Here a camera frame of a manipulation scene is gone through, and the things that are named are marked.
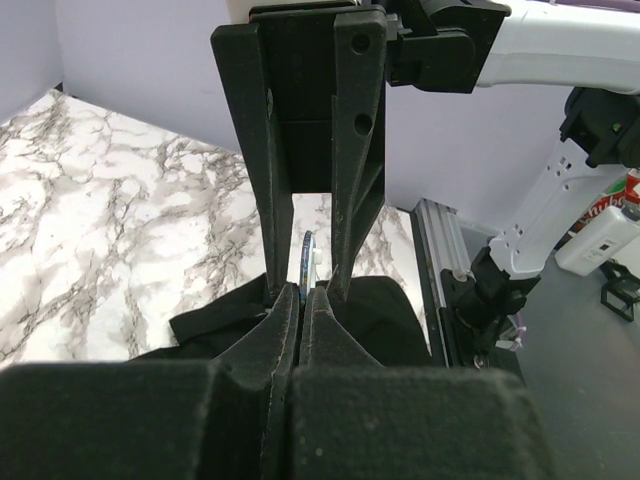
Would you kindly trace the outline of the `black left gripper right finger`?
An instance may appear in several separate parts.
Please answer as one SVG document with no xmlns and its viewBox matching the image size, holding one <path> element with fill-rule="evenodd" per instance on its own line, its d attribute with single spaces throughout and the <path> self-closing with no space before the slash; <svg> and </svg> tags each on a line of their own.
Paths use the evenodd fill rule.
<svg viewBox="0 0 640 480">
<path fill-rule="evenodd" d="M 295 479 L 554 479 L 521 380 L 499 369 L 387 368 L 309 296 L 291 383 Z"/>
</svg>

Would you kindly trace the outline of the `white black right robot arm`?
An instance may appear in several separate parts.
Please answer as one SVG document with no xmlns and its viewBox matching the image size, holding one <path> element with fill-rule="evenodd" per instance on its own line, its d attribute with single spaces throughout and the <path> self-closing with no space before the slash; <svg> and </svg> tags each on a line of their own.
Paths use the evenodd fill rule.
<svg viewBox="0 0 640 480">
<path fill-rule="evenodd" d="M 542 1 L 232 1 L 211 46 L 285 283 L 292 195 L 332 198 L 328 292 L 348 295 L 382 203 L 494 235 L 445 305 L 476 351 L 563 234 L 639 163 L 639 11 Z"/>
</svg>

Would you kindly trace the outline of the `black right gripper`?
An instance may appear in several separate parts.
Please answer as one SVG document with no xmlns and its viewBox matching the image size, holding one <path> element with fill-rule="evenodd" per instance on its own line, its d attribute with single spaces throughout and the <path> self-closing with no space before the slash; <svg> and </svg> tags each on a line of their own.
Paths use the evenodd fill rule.
<svg viewBox="0 0 640 480">
<path fill-rule="evenodd" d="M 260 217 L 268 292 L 287 280 L 295 193 L 332 193 L 329 292 L 348 296 L 383 203 L 386 13 L 256 6 L 211 45 Z"/>
</svg>

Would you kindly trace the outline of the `black button shirt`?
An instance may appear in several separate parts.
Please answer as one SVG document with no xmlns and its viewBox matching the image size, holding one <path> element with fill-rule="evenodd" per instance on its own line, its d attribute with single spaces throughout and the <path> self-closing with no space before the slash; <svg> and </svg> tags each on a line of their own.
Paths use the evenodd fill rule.
<svg viewBox="0 0 640 480">
<path fill-rule="evenodd" d="M 430 366 L 423 330 L 402 287 L 386 276 L 351 281 L 344 302 L 331 302 L 341 326 L 386 367 Z M 170 321 L 177 345 L 162 358 L 213 359 L 263 320 L 271 308 L 264 275 Z"/>
</svg>

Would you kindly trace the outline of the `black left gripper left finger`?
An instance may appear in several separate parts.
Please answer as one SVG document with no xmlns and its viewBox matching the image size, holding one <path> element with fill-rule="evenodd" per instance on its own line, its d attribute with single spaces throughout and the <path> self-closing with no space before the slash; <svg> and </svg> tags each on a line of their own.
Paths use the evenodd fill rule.
<svg viewBox="0 0 640 480">
<path fill-rule="evenodd" d="M 5 479 L 283 479 L 299 293 L 212 360 L 22 364 L 1 375 Z"/>
</svg>

